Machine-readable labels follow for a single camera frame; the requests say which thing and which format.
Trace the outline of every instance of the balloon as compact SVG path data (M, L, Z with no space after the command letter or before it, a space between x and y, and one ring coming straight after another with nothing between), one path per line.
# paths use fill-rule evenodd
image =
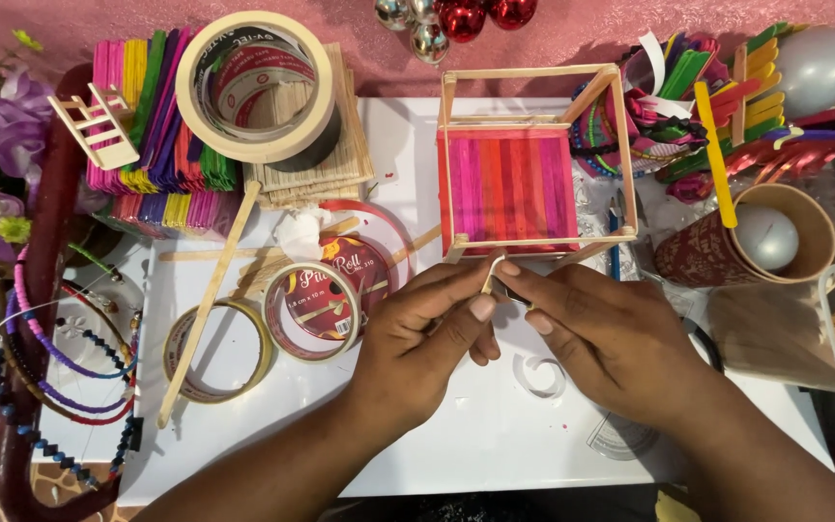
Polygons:
M490 0L488 14L502 29L520 29L533 18L536 4L537 0Z
M737 206L734 233L739 248L762 270L778 272L798 254L798 230L792 220L774 208Z
M411 10L405 0L376 0L376 18L383 27L391 30L402 30L413 21Z
M440 21L437 9L434 7L440 0L407 0L411 9L411 17L421 25L432 25Z
M449 50L450 41L439 25L418 25L411 29L411 51L424 63L437 65Z
M785 93L784 116L802 118L835 105L835 28L812 27L781 40L776 72L778 85L762 93Z
M440 26L447 38L464 44L479 35L485 25L485 9L481 0L442 2Z

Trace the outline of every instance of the red christmas ball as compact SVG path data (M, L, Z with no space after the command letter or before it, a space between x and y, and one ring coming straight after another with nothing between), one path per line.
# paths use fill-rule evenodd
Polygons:
M488 14L502 29L520 29L533 18L536 4L537 0L489 0Z
M464 44L479 35L485 25L485 9L481 0L443 0L440 27L450 40Z

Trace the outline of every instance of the popsicle stick box frame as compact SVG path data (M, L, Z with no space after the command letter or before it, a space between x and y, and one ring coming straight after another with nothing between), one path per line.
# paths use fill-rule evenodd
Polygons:
M588 86L560 115L550 114L499 114L499 115L471 115L454 116L453 100L457 90L457 80L487 80L500 78L538 78L544 76L566 76L574 74L593 74L594 77ZM462 257L481 257L481 255L464 255L467 249L520 246L520 245L562 245L563 243L579 243L581 248L577 251L570 248L566 252L551 252L544 254L527 254L525 256L535 260L558 259L557 266L579 263L593 255L600 254L612 246L630 242L636 239L636 200L633 193L633 170L630 162L630 142L627 136L625 124L626 115L623 105L623 86L620 83L620 69L612 63L601 63L591 65L569 65L563 67L541 67L524 69L480 69L474 71L447 71L441 79L442 92L440 101L440 114L437 124L438 131L443 133L443 146L446 160L441 160L441 165L446 164L447 199L449 204L450 231L449 249L445 252L447 263L457 263ZM546 238L546 239L524 239L524 240L502 240L502 241L475 241L471 242L468 234L457 233L453 228L453 177L450 170L450 137L449 132L458 130L465 136L467 131L513 131L531 129L568 129L573 121L578 118L597 97L610 89L610 95L614 100L614 125L617 127L618 144L620 145L620 171L623 177L623 221L616 232L608 236L594 238Z

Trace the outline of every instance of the hand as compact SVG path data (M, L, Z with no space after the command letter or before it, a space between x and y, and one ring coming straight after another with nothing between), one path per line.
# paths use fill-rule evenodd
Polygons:
M370 314L353 377L339 398L390 437L385 442L431 418L467 351L481 365L500 355L489 320L495 299L480 294L492 259L431 267Z
M575 386L615 413L671 433L711 407L712 386L728 383L698 355L653 283L619 282L581 265L542 277L503 261L496 273L536 305L525 318Z

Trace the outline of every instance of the person's right hand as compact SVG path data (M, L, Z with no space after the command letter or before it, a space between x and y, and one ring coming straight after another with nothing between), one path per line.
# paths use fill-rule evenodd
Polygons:
M619 282L581 265L547 277L503 261L498 279L536 308L527 322L586 397L663 432L710 408L728 380L698 355L650 282Z

